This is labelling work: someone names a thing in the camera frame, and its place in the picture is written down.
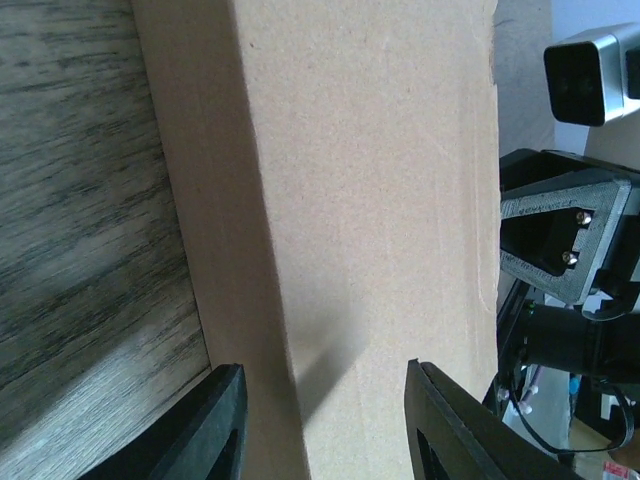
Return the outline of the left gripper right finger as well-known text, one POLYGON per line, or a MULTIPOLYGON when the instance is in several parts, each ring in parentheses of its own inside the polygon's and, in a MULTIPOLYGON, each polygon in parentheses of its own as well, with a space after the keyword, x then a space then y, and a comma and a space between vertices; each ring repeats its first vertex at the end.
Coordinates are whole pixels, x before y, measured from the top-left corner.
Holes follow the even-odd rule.
POLYGON ((404 410, 416 479, 577 479, 430 362, 408 362, 404 410))

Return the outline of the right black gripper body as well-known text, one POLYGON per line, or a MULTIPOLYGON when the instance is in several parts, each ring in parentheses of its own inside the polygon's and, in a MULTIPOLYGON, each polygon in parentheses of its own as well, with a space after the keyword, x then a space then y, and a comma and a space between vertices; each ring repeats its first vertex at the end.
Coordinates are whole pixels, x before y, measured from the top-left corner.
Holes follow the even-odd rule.
POLYGON ((613 320, 639 312, 639 173, 557 150, 499 160, 500 265, 557 300, 613 320))

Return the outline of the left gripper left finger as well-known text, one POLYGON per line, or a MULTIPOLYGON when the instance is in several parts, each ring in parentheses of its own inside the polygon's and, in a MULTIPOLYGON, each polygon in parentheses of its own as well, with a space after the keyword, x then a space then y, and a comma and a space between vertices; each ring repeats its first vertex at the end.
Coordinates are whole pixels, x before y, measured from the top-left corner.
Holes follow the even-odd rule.
POLYGON ((240 364, 218 366, 84 479, 239 479, 248 420, 240 364))

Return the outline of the cardboard box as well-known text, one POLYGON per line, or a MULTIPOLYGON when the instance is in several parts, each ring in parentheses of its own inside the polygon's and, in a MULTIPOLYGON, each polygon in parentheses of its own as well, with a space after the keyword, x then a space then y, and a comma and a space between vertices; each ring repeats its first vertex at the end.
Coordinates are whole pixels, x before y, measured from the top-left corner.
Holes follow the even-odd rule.
POLYGON ((133 5, 246 479, 409 479, 407 364, 497 370, 492 1, 133 5))

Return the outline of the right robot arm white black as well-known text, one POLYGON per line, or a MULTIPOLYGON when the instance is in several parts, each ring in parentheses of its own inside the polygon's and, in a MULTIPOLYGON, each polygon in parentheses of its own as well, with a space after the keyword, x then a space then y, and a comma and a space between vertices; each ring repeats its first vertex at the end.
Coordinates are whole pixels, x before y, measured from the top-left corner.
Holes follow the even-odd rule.
POLYGON ((639 398, 639 174, 555 150, 500 160, 500 266, 560 306, 521 313, 507 360, 639 398))

